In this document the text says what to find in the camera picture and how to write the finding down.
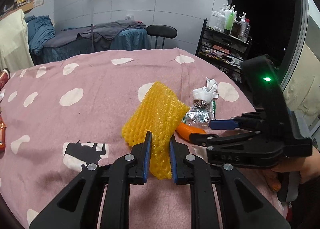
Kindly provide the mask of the person's right hand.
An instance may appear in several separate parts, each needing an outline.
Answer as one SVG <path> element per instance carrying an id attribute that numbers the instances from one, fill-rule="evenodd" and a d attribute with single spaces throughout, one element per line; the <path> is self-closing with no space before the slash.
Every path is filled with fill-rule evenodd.
<path id="1" fill-rule="evenodd" d="M 299 172 L 300 184 L 319 177 L 319 151 L 313 147 L 311 156 L 285 159 L 272 169 L 262 170 L 268 186 L 276 193 L 281 189 L 278 175 L 286 172 Z"/>

